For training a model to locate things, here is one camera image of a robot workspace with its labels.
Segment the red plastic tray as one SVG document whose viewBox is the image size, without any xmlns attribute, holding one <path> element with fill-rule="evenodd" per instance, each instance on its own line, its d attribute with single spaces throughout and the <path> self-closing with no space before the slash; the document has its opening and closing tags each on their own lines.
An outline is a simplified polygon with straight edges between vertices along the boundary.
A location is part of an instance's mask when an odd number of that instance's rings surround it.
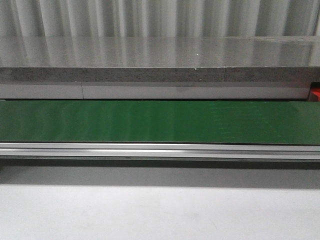
<svg viewBox="0 0 320 240">
<path fill-rule="evenodd" d="M 320 102 L 320 88 L 312 88 L 309 93 L 309 101 Z"/>
</svg>

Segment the aluminium conveyor rail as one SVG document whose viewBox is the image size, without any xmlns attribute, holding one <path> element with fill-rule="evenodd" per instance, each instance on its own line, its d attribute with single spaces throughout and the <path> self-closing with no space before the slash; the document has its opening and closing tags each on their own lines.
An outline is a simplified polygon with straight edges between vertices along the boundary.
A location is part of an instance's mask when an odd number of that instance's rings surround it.
<svg viewBox="0 0 320 240">
<path fill-rule="evenodd" d="M 3 157 L 120 157 L 318 161 L 318 145 L 2 142 Z"/>
</svg>

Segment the grey granite counter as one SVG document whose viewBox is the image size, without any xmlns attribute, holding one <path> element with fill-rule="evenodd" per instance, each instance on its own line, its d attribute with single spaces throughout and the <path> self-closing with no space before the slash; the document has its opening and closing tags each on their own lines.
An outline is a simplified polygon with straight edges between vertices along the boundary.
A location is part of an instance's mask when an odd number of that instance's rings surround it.
<svg viewBox="0 0 320 240">
<path fill-rule="evenodd" d="M 306 100 L 319 85 L 317 36 L 0 39 L 5 100 Z"/>
</svg>

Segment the green conveyor belt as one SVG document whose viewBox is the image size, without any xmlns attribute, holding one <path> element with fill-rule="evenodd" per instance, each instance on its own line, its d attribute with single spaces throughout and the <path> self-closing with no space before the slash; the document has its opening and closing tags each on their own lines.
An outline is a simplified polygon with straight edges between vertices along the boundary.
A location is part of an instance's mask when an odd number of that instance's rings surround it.
<svg viewBox="0 0 320 240">
<path fill-rule="evenodd" d="M 309 101 L 3 100 L 3 142 L 318 145 Z"/>
</svg>

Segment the white pleated curtain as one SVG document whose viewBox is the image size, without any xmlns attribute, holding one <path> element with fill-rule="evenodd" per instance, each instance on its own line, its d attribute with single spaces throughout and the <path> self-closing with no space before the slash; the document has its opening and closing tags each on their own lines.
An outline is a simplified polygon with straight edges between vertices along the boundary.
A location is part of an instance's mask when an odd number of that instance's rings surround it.
<svg viewBox="0 0 320 240">
<path fill-rule="evenodd" d="M 1 36 L 318 36 L 317 0 L 3 0 Z"/>
</svg>

